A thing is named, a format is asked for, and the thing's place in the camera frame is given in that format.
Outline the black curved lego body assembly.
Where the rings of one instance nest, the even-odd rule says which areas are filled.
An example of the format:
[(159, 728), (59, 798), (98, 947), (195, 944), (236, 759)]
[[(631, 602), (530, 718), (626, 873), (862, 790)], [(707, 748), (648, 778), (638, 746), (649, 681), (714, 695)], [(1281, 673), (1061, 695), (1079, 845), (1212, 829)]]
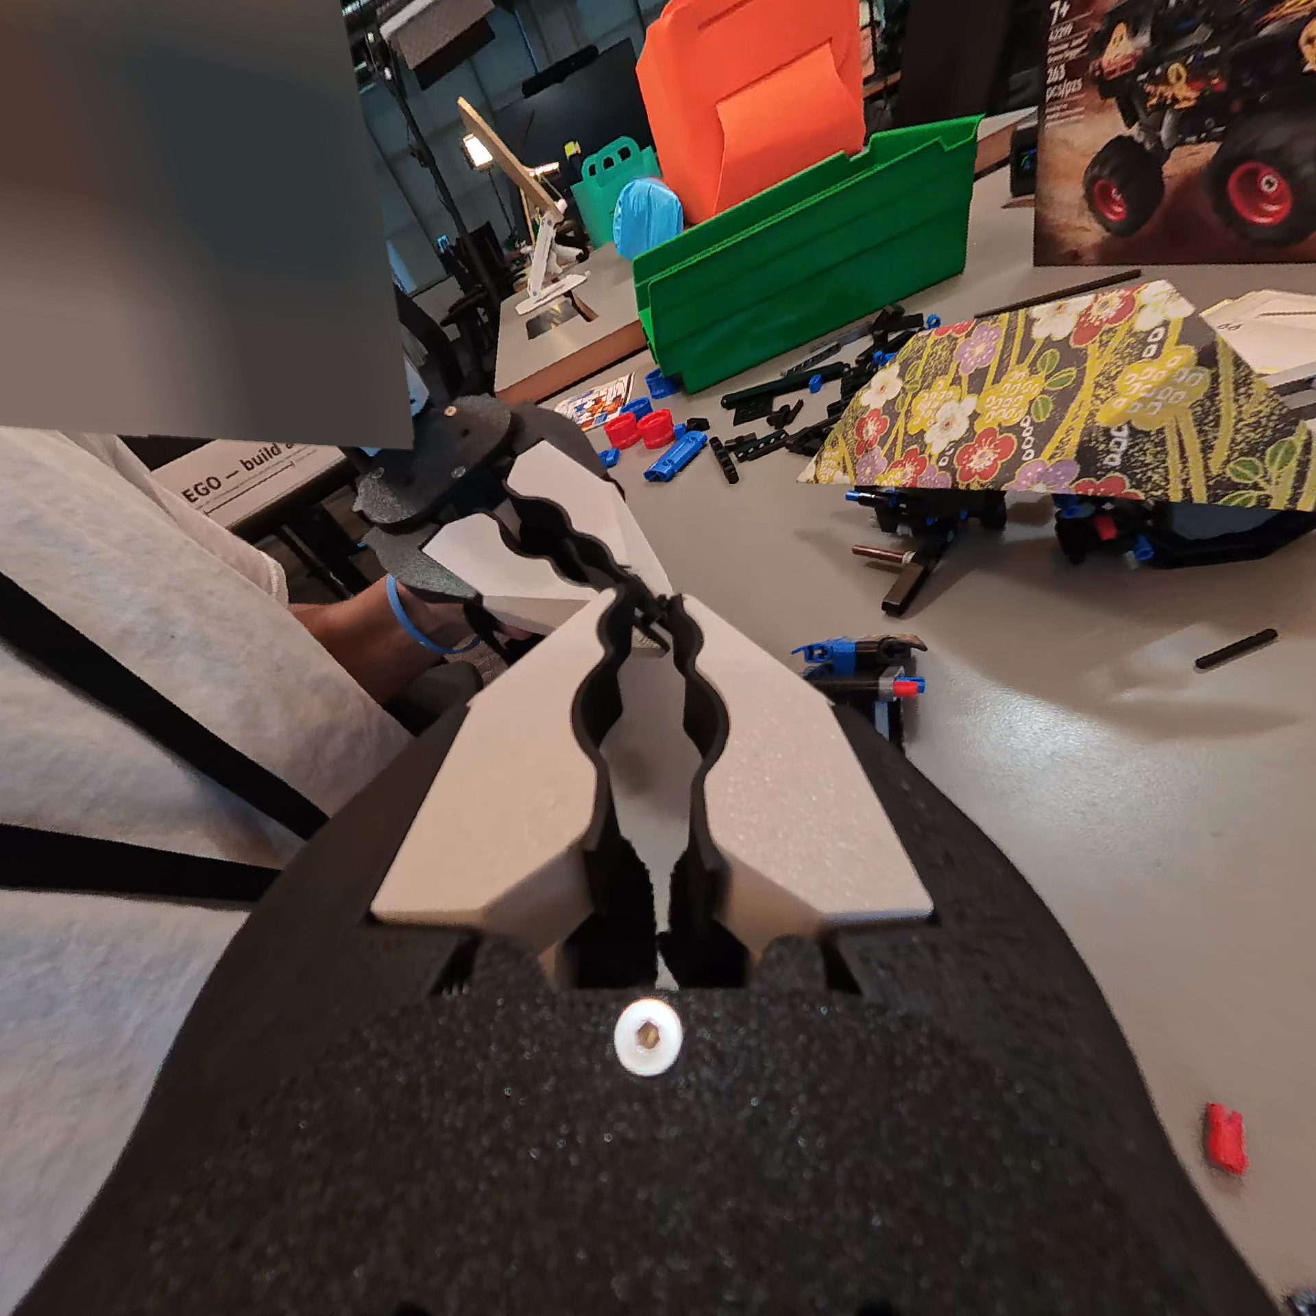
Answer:
[(1054, 530), (1074, 566), (1094, 555), (1187, 569), (1259, 562), (1314, 529), (1312, 513), (1055, 496)]

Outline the pile of black lego pieces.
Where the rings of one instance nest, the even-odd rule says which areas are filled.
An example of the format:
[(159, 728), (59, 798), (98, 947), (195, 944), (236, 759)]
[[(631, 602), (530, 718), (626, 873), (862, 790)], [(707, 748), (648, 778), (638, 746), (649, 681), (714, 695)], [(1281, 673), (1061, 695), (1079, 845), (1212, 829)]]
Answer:
[(725, 392), (714, 414), (692, 419), (687, 428), (704, 435), (704, 449), (728, 486), (765, 457), (815, 457), (830, 427), (894, 363), (897, 350), (941, 327), (935, 314), (888, 306), (778, 375)]

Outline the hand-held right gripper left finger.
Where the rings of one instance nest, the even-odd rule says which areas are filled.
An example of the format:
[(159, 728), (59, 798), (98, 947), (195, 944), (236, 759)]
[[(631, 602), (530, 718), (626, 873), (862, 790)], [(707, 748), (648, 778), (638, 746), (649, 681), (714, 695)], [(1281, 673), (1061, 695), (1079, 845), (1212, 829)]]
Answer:
[(593, 596), (471, 699), (369, 913), (515, 942), (584, 989), (653, 985), (653, 887), (601, 742), (638, 588)]

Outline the blue wristband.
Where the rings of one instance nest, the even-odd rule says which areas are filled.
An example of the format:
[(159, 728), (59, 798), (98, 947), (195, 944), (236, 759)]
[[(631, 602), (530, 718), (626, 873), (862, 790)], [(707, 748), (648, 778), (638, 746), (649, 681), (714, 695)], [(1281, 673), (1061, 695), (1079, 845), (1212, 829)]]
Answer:
[(430, 656), (438, 659), (450, 659), (458, 657), (471, 652), (472, 649), (482, 645), (477, 635), (469, 635), (465, 645), (457, 648), (443, 648), (441, 645), (435, 643), (425, 634), (422, 634), (418, 626), (410, 620), (408, 613), (405, 612), (402, 598), (400, 598), (400, 585), (391, 574), (383, 576), (385, 585), (385, 598), (388, 602), (389, 613), (392, 620), (397, 623), (399, 629), (414, 643), (419, 649), (425, 651)]

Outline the black lego chassis assembly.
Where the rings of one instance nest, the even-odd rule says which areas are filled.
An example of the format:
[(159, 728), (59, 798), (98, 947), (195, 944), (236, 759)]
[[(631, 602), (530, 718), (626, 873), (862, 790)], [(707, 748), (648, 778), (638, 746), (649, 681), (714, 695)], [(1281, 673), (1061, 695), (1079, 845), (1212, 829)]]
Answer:
[(971, 522), (999, 533), (1007, 527), (1007, 496), (999, 490), (958, 488), (855, 488), (845, 502), (872, 513), (892, 546), (855, 546), (850, 554), (894, 573), (881, 599), (881, 612), (902, 618), (939, 565), (949, 546)]

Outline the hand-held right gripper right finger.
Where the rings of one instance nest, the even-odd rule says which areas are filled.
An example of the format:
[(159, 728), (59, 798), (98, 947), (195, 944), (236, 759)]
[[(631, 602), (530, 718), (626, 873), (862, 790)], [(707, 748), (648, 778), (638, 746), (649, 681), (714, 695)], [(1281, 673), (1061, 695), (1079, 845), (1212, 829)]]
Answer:
[(783, 939), (925, 923), (931, 897), (858, 756), (873, 729), (695, 598), (667, 623), (698, 754), (662, 934), (676, 985), (740, 986)]

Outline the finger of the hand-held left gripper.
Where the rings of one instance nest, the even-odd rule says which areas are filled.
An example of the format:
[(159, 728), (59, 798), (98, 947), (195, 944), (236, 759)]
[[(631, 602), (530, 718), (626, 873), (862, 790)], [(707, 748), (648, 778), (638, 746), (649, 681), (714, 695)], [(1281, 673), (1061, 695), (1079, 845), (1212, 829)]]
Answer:
[(566, 579), (541, 555), (521, 552), (491, 515), (454, 521), (432, 535), (421, 557), (466, 585), (474, 602), (501, 627), (546, 637), (577, 615), (599, 621), (609, 591)]
[(519, 544), (565, 571), (640, 584), (670, 598), (670, 580), (624, 499), (598, 464), (585, 468), (548, 443), (513, 461), (504, 491), (519, 524)]

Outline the small blue black lego assembly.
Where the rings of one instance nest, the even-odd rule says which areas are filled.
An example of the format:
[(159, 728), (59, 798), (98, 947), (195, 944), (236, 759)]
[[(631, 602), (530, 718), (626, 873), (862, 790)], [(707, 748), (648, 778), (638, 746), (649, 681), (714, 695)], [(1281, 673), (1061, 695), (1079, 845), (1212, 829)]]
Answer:
[(892, 750), (903, 753), (905, 706), (927, 687), (916, 673), (916, 657), (925, 651), (914, 635), (836, 637), (790, 656), (801, 660), (801, 678), (822, 696), (864, 715)]

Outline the grey side table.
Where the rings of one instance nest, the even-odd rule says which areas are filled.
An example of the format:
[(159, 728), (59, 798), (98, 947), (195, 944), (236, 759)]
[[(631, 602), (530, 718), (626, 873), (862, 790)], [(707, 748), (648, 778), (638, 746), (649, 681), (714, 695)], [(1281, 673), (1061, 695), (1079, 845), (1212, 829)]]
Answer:
[(501, 303), (491, 391), (502, 403), (549, 400), (646, 349), (631, 264), (606, 244), (591, 251), (577, 272), (585, 275), (585, 283), (563, 297), (576, 306), (577, 316), (535, 338), (527, 330), (532, 317), (515, 311), (524, 298), (523, 291)]

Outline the orange folded plastic bin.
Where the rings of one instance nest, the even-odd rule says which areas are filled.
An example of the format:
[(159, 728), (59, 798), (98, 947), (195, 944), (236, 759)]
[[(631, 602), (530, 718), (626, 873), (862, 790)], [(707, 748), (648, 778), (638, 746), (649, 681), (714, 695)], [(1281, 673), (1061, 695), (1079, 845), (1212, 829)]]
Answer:
[(635, 77), (685, 228), (866, 143), (856, 2), (667, 4)]

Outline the light blue bundle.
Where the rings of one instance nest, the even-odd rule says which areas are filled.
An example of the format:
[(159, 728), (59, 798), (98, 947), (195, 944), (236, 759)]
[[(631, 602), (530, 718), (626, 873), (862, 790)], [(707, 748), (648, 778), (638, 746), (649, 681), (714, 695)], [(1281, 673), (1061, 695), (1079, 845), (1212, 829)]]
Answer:
[(684, 231), (679, 198), (656, 176), (629, 181), (613, 206), (613, 247), (618, 256), (635, 262)]

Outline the white printed sign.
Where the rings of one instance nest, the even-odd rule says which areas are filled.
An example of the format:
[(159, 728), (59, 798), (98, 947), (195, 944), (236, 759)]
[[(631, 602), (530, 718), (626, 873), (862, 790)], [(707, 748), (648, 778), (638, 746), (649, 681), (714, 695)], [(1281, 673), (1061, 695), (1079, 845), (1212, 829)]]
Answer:
[(233, 530), (322, 479), (352, 477), (350, 461), (316, 444), (211, 441), (156, 468), (157, 486)]

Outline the short black lego axle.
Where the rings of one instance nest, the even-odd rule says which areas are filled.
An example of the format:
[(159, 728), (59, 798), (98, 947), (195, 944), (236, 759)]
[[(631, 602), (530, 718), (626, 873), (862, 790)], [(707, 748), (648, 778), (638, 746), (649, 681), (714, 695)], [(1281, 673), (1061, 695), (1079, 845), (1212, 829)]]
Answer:
[(1256, 654), (1276, 641), (1278, 632), (1275, 629), (1260, 631), (1257, 634), (1231, 641), (1223, 648), (1213, 649), (1204, 656), (1196, 657), (1193, 660), (1193, 671), (1209, 673), (1218, 670), (1221, 667), (1235, 663), (1242, 657)]

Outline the colourful printed leaflet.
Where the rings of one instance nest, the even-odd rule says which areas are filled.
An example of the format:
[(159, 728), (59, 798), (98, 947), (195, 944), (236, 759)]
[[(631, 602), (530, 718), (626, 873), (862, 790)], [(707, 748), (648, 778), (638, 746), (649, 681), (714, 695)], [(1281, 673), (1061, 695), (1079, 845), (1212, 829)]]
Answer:
[(585, 435), (613, 421), (631, 400), (632, 374), (604, 385), (593, 385), (552, 405), (552, 413), (574, 424)]

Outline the red lego pin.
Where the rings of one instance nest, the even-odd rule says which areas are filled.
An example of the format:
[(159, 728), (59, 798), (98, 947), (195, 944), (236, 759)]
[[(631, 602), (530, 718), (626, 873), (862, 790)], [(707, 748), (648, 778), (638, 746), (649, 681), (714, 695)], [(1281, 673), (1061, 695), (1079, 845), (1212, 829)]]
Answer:
[(1242, 1113), (1210, 1102), (1202, 1111), (1202, 1151), (1206, 1163), (1232, 1179), (1245, 1177), (1249, 1160), (1245, 1146)]

